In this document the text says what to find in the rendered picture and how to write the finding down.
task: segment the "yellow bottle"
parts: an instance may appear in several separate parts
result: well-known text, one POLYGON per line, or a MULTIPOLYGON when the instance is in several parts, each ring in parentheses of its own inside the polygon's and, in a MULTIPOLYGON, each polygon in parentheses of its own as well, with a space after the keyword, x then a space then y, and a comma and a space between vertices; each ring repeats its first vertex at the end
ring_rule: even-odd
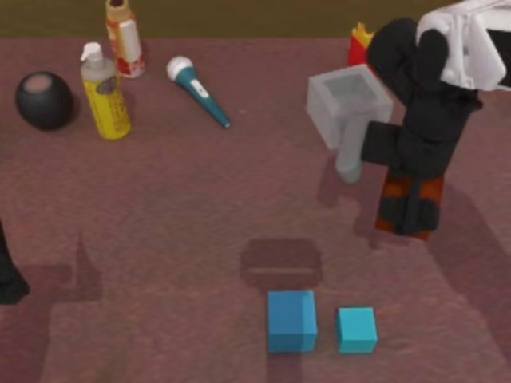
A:
POLYGON ((101 45, 85 44, 81 60, 81 79, 96 122, 106 140, 118 140, 131 131, 131 122, 121 91, 115 64, 103 56, 101 45))

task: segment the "dark background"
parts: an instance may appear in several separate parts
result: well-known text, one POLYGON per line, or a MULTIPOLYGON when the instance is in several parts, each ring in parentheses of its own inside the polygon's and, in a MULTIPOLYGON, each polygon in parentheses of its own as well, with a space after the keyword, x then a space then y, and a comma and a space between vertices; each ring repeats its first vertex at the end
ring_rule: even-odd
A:
MULTIPOLYGON (((452 0, 132 0, 146 38, 336 38, 452 0)), ((104 0, 0 2, 0 37, 105 36, 104 0)))

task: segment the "teal cube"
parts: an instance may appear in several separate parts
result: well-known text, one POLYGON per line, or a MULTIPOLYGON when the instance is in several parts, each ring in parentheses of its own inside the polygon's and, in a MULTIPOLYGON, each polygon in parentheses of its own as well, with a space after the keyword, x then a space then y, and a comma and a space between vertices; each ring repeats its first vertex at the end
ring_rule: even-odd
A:
POLYGON ((337 340, 340 353, 372 353, 378 342, 372 307, 345 307, 337 310, 337 340))
POLYGON ((270 291, 267 301, 269 353, 310 353, 318 337, 314 292, 270 291))

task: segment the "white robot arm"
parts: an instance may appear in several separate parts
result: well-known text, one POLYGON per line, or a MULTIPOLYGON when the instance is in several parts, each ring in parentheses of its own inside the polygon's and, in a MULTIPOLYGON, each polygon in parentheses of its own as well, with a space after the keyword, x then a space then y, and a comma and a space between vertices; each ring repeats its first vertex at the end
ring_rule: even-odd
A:
POLYGON ((431 29, 449 45, 444 82, 511 91, 511 0, 465 0, 429 12, 418 23, 417 43, 431 29))

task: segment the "bottle label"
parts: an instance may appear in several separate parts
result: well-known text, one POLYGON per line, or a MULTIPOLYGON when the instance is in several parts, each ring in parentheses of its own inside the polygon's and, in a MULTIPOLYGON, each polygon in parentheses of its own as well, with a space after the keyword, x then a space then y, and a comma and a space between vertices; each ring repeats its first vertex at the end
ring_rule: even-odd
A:
POLYGON ((83 81, 90 108, 100 135, 107 140, 122 138, 131 130, 119 77, 102 83, 83 81))
POLYGON ((145 70, 145 59, 141 52, 140 41, 138 39, 137 24, 135 21, 135 14, 131 13, 131 17, 127 22, 133 22, 133 31, 129 33, 128 38, 123 36, 121 31, 121 23, 114 22, 107 18, 106 29, 108 30, 110 45, 112 46, 113 54, 115 55, 115 62, 117 72, 124 77, 138 77, 145 70), (128 47, 126 44, 137 45, 136 47, 128 47), (129 57, 128 51, 138 51, 136 55, 129 57))

